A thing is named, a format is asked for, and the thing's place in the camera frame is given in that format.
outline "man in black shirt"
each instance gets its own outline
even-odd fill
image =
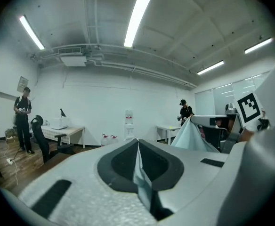
[[[183,125],[186,120],[193,115],[193,111],[192,111],[192,108],[190,106],[187,105],[186,101],[185,100],[181,100],[180,101],[180,104],[179,105],[182,105],[183,107],[180,109],[180,118],[182,119],[181,120],[181,125]]]
[[[32,109],[31,102],[28,99],[30,91],[31,90],[28,87],[25,87],[24,95],[22,97],[18,97],[14,103],[14,111],[16,113],[15,124],[17,126],[19,146],[22,150],[24,150],[25,145],[27,153],[34,154],[35,152],[32,150],[30,142],[30,129],[28,121],[28,114],[31,113]]]

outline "ceiling light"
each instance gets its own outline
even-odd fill
[[[226,94],[226,93],[229,93],[229,92],[233,92],[233,90],[230,90],[230,91],[224,92],[224,93],[222,93],[222,94]]]
[[[228,84],[228,85],[231,85],[232,83]],[[225,87],[225,86],[228,86],[228,85],[224,85],[224,86],[220,86],[220,87],[217,87],[218,88],[222,88],[222,87]]]
[[[210,66],[209,68],[206,68],[206,69],[204,69],[204,70],[199,71],[197,74],[198,74],[198,75],[201,75],[201,74],[206,73],[206,72],[209,71],[209,70],[215,69],[216,67],[221,66],[221,65],[223,65],[223,64],[224,64],[224,62],[221,60],[221,61],[218,62],[217,64],[214,64],[214,65]]]
[[[253,78],[256,78],[256,77],[258,77],[258,76],[260,76],[261,74],[258,74],[258,75],[256,75],[256,76],[253,76]]]
[[[38,48],[40,50],[44,49],[44,46],[39,41],[36,34],[33,32],[32,28],[30,27],[30,25],[29,25],[28,21],[26,20],[25,16],[20,17],[19,20],[22,23],[22,25],[24,26],[24,28],[26,29],[26,31],[28,32],[28,34],[30,35],[30,37],[33,39],[35,44],[38,46]]]
[[[267,40],[265,40],[265,41],[263,41],[263,42],[261,42],[261,43],[255,45],[255,46],[253,46],[253,47],[250,47],[250,48],[246,49],[244,52],[245,52],[246,54],[248,54],[248,53],[254,51],[255,49],[258,49],[258,48],[260,48],[260,47],[262,47],[262,46],[264,46],[264,45],[270,43],[272,40],[273,40],[272,38],[267,39]]]
[[[138,26],[142,20],[142,17],[145,13],[145,10],[148,6],[148,3],[150,0],[137,0],[136,4],[134,5],[130,22],[128,25],[128,30],[125,38],[125,47],[132,47],[133,40],[136,36],[136,33],[138,31]]]
[[[250,85],[250,86],[247,86],[247,87],[243,87],[243,89],[246,89],[246,88],[249,88],[249,87],[253,87],[255,85]]]

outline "person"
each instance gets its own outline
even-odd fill
[[[244,130],[242,131],[240,137],[239,137],[239,142],[242,141],[249,141],[250,138],[259,130],[261,130],[262,127],[262,120],[268,121],[266,116],[265,116],[265,110],[261,109],[263,112],[263,116],[259,120],[254,120],[250,124],[246,125]]]
[[[179,118],[182,119],[181,125],[183,125],[186,122],[186,120],[193,115],[193,110],[190,106],[187,105],[187,103],[184,99],[182,99],[180,101],[179,105],[182,105],[182,108],[180,109],[180,117]]]
[[[32,105],[28,96],[31,90],[28,87],[25,87],[24,94],[22,97],[18,97],[14,103],[14,111],[16,113],[16,127],[19,140],[19,146],[24,151],[24,145],[26,147],[27,153],[34,154],[30,142],[30,130],[29,130],[29,121],[28,114],[31,113]]]

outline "white desk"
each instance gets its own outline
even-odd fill
[[[74,134],[80,132],[81,139],[82,139],[82,145],[83,145],[83,148],[85,148],[85,144],[83,141],[84,131],[85,131],[84,126],[82,126],[82,127],[70,126],[70,127],[67,127],[67,128],[61,129],[61,130],[52,129],[50,126],[42,126],[41,129],[42,129],[42,132],[43,132],[45,138],[55,140],[55,141],[57,141],[57,138],[55,138],[56,135],[66,134],[66,137],[61,138],[61,142],[68,143],[68,144],[71,143],[71,135],[74,135]]]
[[[168,140],[168,145],[171,145],[171,131],[175,131],[175,130],[179,130],[180,126],[167,126],[167,125],[163,125],[163,126],[155,126],[155,141],[157,141],[157,129],[162,129],[166,131],[166,138],[165,141]]]

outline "chair armrest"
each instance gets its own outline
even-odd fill
[[[72,147],[73,144],[67,144],[67,145],[59,145],[57,146],[57,149],[65,149],[65,148],[69,148],[69,147]]]
[[[67,136],[67,134],[60,134],[60,135],[55,135],[54,137],[59,138],[59,137],[66,137],[66,136]]]

